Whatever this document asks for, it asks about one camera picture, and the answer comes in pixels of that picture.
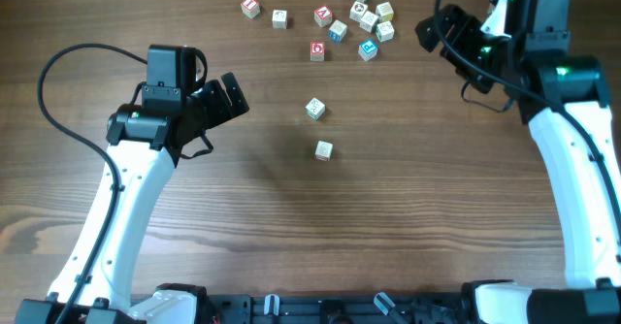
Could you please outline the green Z wooden block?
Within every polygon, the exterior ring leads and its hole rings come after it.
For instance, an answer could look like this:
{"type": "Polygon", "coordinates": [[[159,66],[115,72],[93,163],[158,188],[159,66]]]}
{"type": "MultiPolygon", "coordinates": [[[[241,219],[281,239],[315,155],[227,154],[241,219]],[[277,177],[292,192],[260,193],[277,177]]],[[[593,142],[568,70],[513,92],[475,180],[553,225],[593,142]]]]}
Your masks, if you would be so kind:
{"type": "Polygon", "coordinates": [[[326,106],[316,98],[312,98],[306,105],[306,113],[313,120],[318,120],[325,110],[326,106]]]}

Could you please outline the wooden block red side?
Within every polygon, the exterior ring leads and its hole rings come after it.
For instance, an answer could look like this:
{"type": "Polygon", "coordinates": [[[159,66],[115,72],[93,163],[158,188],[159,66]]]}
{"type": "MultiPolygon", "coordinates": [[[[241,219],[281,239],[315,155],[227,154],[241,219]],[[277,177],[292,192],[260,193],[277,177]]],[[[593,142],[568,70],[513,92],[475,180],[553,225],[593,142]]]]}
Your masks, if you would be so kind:
{"type": "Polygon", "coordinates": [[[322,161],[329,161],[332,155],[333,145],[328,142],[319,141],[315,150],[315,158],[322,161]]]}

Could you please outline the blue H wooden block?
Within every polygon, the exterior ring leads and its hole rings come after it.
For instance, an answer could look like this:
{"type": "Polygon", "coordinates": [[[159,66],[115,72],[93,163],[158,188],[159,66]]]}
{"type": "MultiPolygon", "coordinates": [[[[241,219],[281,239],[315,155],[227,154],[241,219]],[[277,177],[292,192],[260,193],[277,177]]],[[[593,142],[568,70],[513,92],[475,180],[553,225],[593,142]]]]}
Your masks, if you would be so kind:
{"type": "Polygon", "coordinates": [[[347,25],[339,20],[335,20],[329,28],[329,38],[336,43],[340,43],[347,32],[347,25]]]}

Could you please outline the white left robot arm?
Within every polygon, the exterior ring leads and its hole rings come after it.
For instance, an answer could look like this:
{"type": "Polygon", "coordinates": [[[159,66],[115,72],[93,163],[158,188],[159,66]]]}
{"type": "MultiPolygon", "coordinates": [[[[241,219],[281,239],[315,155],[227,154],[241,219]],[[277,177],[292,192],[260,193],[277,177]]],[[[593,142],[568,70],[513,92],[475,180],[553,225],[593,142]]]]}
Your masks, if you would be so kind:
{"type": "Polygon", "coordinates": [[[247,113],[231,73],[184,99],[165,101],[148,85],[140,105],[110,117],[107,162],[79,239],[43,300],[21,302],[17,323],[211,323],[217,311],[203,286],[164,283],[132,304],[136,261],[155,203],[184,145],[247,113]]]}

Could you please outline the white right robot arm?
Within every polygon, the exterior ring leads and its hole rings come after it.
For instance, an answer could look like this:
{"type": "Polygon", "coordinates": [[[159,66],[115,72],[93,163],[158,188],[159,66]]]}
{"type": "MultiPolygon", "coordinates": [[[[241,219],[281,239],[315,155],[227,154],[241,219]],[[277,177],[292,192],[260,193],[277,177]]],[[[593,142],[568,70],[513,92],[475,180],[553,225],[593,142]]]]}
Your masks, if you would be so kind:
{"type": "Polygon", "coordinates": [[[502,84],[544,161],[561,222],[563,289],[513,281],[463,286],[474,323],[616,323],[620,319],[620,170],[605,76],[591,56],[569,55],[565,0],[499,0],[479,20],[449,5],[416,26],[482,92],[502,84]]]}

